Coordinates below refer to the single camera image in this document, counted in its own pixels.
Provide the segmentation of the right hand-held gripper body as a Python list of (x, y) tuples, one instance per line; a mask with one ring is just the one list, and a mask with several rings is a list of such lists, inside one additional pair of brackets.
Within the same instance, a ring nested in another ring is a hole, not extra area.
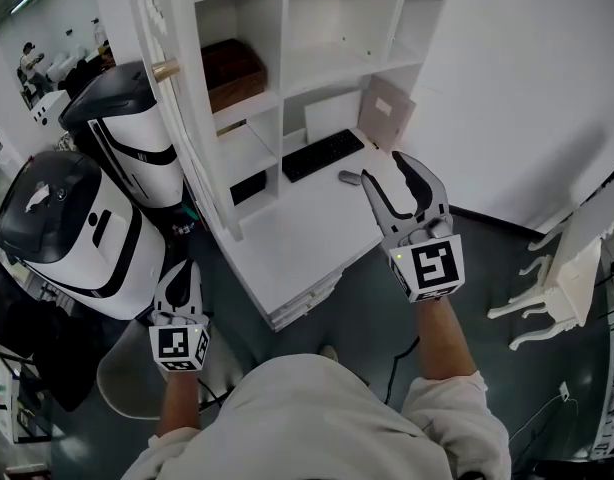
[(465, 283), (461, 237), (449, 213), (424, 221), (420, 239), (383, 238), (381, 247), (410, 302), (439, 299)]

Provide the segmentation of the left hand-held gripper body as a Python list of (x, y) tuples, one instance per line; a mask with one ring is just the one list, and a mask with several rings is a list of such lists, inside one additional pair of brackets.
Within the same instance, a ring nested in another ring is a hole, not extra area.
[(209, 319), (155, 311), (149, 337), (153, 359), (166, 372), (200, 372), (210, 343)]

